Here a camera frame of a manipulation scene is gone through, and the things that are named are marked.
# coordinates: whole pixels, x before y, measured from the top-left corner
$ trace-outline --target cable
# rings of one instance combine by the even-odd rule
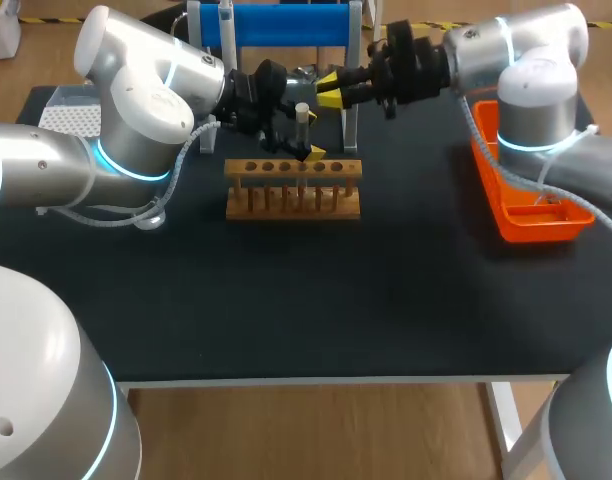
[[[466,117],[466,123],[468,124],[468,128],[470,129],[471,135],[477,142],[477,146],[486,157],[486,160],[488,161],[490,166],[499,171],[506,180],[529,190],[540,191],[540,186],[537,182],[528,180],[527,178],[520,177],[519,175],[514,174],[513,172],[505,169],[502,165],[499,164],[497,160],[495,160],[495,157],[493,157],[493,154],[488,149],[488,144],[482,137],[481,133],[479,133],[479,129],[475,124],[475,119],[473,118],[473,114],[470,111],[470,106],[468,105],[468,100],[466,99],[466,97],[461,97],[459,103],[462,107],[462,111],[464,112],[464,116]],[[585,200],[582,197],[579,197],[574,193],[569,192],[568,190],[553,187],[552,185],[542,184],[541,191],[551,193],[561,198],[565,198],[579,205],[580,207],[585,208],[593,215],[595,215],[595,217],[612,232],[612,219],[595,205],[590,203],[588,200]]]
[[[55,207],[51,208],[51,210],[61,213],[65,217],[68,217],[71,220],[82,223],[84,225],[100,228],[126,227],[128,225],[133,225],[139,222],[140,220],[144,220],[145,218],[155,216],[164,209],[166,203],[168,203],[168,200],[170,200],[170,198],[173,196],[173,192],[175,191],[175,187],[177,186],[177,180],[179,179],[179,173],[181,172],[182,164],[184,163],[184,158],[186,157],[186,153],[188,153],[188,149],[190,148],[190,146],[202,133],[212,128],[219,128],[221,127],[221,125],[222,124],[219,121],[205,123],[204,125],[197,127],[195,131],[190,134],[188,140],[186,140],[186,143],[184,143],[184,146],[177,155],[177,159],[175,160],[175,166],[173,167],[173,173],[170,178],[170,183],[166,188],[166,192],[164,193],[161,199],[157,199],[155,197],[153,199],[154,205],[145,212],[140,213],[139,215],[135,215],[134,217],[125,218],[122,220],[95,220],[93,218],[88,218],[83,215],[80,215],[79,213],[75,213],[72,210],[69,210],[68,208],[64,207]]]

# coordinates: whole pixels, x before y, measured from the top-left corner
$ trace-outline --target white box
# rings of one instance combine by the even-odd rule
[[[3,0],[0,6],[0,58],[14,57],[22,30],[17,19],[19,0]]]

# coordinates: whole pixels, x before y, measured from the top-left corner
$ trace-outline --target yellow black tape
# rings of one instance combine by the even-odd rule
[[[85,18],[29,18],[29,17],[20,17],[19,23],[22,24],[80,24],[84,23]]]
[[[465,27],[466,25],[470,25],[468,22],[412,22],[411,27],[413,29],[420,30],[450,30],[451,28],[459,28]],[[588,22],[588,28],[602,28],[602,29],[610,29],[612,28],[612,22]],[[373,27],[370,25],[362,25],[362,29],[364,30],[372,30]],[[382,25],[382,30],[386,29],[386,25]]]

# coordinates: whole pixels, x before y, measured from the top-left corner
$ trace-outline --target orange plastic bin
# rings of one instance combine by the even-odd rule
[[[477,102],[474,117],[491,153],[497,158],[497,101]],[[471,144],[499,233],[507,242],[570,241],[595,221],[592,213],[569,200],[546,197],[535,204],[539,198],[538,193],[526,192],[508,185],[501,174],[488,164],[475,139],[471,140]]]

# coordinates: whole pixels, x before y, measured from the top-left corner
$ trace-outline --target wooden peg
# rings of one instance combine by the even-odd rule
[[[253,203],[255,202],[255,189],[248,187],[248,211],[253,211]]]
[[[288,185],[282,187],[282,212],[286,211],[286,205],[288,205]]]
[[[333,185],[333,212],[337,210],[337,198],[339,197],[339,185]]]
[[[344,192],[345,197],[350,197],[355,189],[355,180],[353,178],[346,179],[346,191]]]
[[[300,185],[297,187],[297,196],[299,197],[299,207],[298,210],[300,212],[304,211],[304,186]]]
[[[270,185],[264,186],[264,208],[270,210]]]
[[[315,187],[315,210],[318,212],[322,209],[322,188]]]
[[[242,193],[242,179],[241,177],[233,178],[233,187],[235,190],[235,198],[239,200]]]

